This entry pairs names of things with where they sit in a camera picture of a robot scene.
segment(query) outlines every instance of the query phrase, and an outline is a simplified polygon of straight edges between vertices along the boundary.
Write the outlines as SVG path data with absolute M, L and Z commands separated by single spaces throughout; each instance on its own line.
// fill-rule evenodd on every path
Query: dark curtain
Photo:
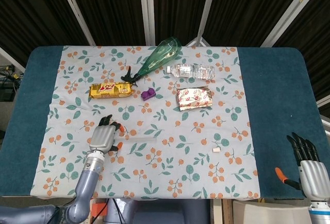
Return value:
M 145 45 L 141 0 L 76 0 L 97 45 Z
M 42 45 L 87 45 L 67 0 L 0 0 L 0 47 L 23 66 Z
M 319 108 L 319 111 L 320 111 L 321 115 L 330 118 L 330 103 L 328 103 L 324 106 L 321 106 Z
M 203 38 L 212 46 L 259 47 L 292 0 L 213 0 Z
M 185 45 L 197 37 L 205 0 L 154 0 L 156 44 L 176 36 Z
M 330 94 L 330 0 L 310 0 L 275 46 L 300 50 L 316 100 Z

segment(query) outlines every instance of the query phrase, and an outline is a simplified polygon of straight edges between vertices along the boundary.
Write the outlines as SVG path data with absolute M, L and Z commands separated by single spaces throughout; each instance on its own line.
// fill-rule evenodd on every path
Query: orange object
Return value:
M 95 217 L 98 215 L 98 213 L 103 209 L 103 207 L 106 205 L 105 202 L 102 203 L 93 203 L 92 210 L 91 210 L 91 216 Z M 106 216 L 108 214 L 108 208 L 104 208 L 104 210 L 100 213 L 99 216 Z
M 118 143 L 118 144 L 117 144 L 117 148 L 118 148 L 118 150 L 121 149 L 122 146 L 123 146 L 123 143 L 122 143 L 122 142 Z
M 124 126 L 120 125 L 120 128 L 119 128 L 119 130 L 120 130 L 121 132 L 124 132 L 124 131 L 125 131 L 125 128 L 124 128 Z
M 276 175 L 278 176 L 278 178 L 282 181 L 282 183 L 284 183 L 284 181 L 288 179 L 288 178 L 283 174 L 282 170 L 279 169 L 278 167 L 275 168 L 275 172 L 276 172 Z

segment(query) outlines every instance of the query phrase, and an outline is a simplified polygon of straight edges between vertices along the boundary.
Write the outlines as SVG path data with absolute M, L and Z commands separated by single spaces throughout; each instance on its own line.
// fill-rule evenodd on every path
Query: green leaf pattern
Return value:
M 236 90 L 244 92 L 237 50 L 183 47 L 177 60 L 170 62 L 170 65 L 202 63 L 216 68 L 215 82 L 208 83 L 214 92 L 212 107 L 180 111 L 177 89 L 207 83 L 194 78 L 176 78 L 166 73 L 166 65 L 138 81 L 138 86 L 133 86 L 135 93 L 128 98 L 89 98 L 90 85 L 105 81 L 102 78 L 104 71 L 111 72 L 107 81 L 121 81 L 128 66 L 135 74 L 155 49 L 136 48 L 133 54 L 127 46 L 63 47 L 31 194 L 49 197 L 44 184 L 48 178 L 51 182 L 56 178 L 59 184 L 51 197 L 74 196 L 94 128 L 101 117 L 113 114 L 113 120 L 125 126 L 122 137 L 116 133 L 114 144 L 123 142 L 123 145 L 113 155 L 105 155 L 102 177 L 95 189 L 98 197 L 120 198 L 124 191 L 129 191 L 134 193 L 135 199 L 173 198 L 173 192 L 168 191 L 170 180 L 182 183 L 182 194 L 178 193 L 177 198 L 205 199 L 210 198 L 211 193 L 239 199 L 250 199 L 248 192 L 260 195 L 245 96 L 232 98 Z M 230 70 L 219 71 L 217 62 Z M 149 88 L 154 88 L 156 96 L 143 101 L 140 93 Z M 217 116 L 226 121 L 220 127 L 217 121 L 212 122 Z M 80 129 L 86 120 L 94 122 L 89 131 Z M 196 129 L 191 131 L 194 122 L 202 127 L 200 133 Z M 249 135 L 237 140 L 232 137 L 236 132 L 234 127 L 239 131 L 246 130 Z M 214 147 L 220 147 L 220 153 L 213 153 Z M 235 158 L 229 164 L 225 153 L 234 150 L 235 158 L 240 157 L 241 164 L 236 164 Z M 158 151 L 161 151 L 159 156 L 155 155 Z M 151 154 L 149 160 L 146 159 L 148 154 Z M 209 176 L 211 162 L 224 168 L 221 173 L 224 181 L 212 181 Z M 133 175 L 134 170 L 144 170 L 146 178 L 139 180 Z

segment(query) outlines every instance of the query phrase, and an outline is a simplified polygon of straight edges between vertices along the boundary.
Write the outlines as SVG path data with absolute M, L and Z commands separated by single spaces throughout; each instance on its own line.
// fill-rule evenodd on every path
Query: purple toy block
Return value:
M 156 96 L 156 92 L 153 88 L 150 88 L 148 91 L 144 91 L 141 94 L 141 97 L 144 101 L 146 101 L 147 99 L 150 99 L 154 96 Z

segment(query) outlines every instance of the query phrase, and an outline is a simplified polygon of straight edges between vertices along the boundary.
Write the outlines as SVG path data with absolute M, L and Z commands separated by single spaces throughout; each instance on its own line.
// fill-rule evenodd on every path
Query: cable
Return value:
M 118 207 L 118 204 L 117 204 L 117 202 L 116 202 L 116 200 L 115 200 L 114 198 L 113 198 L 113 202 L 114 202 L 115 208 L 117 209 L 120 223 L 123 224 L 123 222 L 122 222 L 122 218 L 123 218 L 123 220 L 124 220 L 124 222 L 125 222 L 124 216 L 123 216 L 122 212 L 120 211 L 120 209 L 119 209 L 119 207 Z
M 68 206 L 70 203 L 72 203 L 76 198 L 74 197 L 71 201 L 65 203 L 63 205 L 63 207 L 65 206 Z M 55 206 L 56 207 L 56 211 L 53 213 L 53 215 L 51 216 L 51 218 L 48 220 L 47 224 L 50 224 L 51 221 L 54 219 L 54 217 L 58 214 L 58 212 L 60 211 L 60 208 L 58 206 Z
M 16 91 L 16 89 L 18 89 L 19 87 L 20 87 L 20 82 L 18 81 L 18 79 L 16 79 L 16 78 L 14 78 L 14 77 L 12 77 L 11 75 L 12 75 L 12 73 L 11 74 L 9 74 L 8 72 L 6 72 L 6 74 L 5 73 L 3 73 L 3 72 L 1 72 L 0 71 L 0 79 L 1 79 L 1 81 L 2 81 L 2 86 L 1 86 L 1 88 L 3 88 L 4 87 L 4 85 L 5 85 L 5 83 L 7 82 L 7 80 L 10 80 L 11 82 L 13 82 L 13 87 L 14 87 L 14 91 L 15 91 L 15 93 L 17 92 Z
M 16 92 L 16 88 L 15 88 L 15 83 L 14 82 L 12 83 L 12 86 L 14 87 L 14 91 L 15 91 L 15 94 L 16 94 L 17 92 Z
M 107 202 L 106 204 L 104 205 L 104 207 L 101 209 L 101 211 L 93 218 L 93 221 L 91 222 L 91 224 L 93 224 L 96 219 L 99 217 L 99 215 L 102 213 L 102 211 L 105 209 L 105 207 L 108 205 L 108 202 L 109 202 L 109 198 L 107 199 Z

